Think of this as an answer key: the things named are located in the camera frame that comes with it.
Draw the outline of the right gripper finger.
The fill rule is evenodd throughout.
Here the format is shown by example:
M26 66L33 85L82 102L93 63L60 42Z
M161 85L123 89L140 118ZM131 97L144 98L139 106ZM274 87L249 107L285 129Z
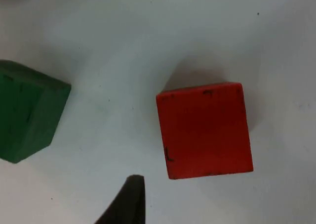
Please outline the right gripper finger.
M145 224L146 195L142 175L130 175L97 224Z

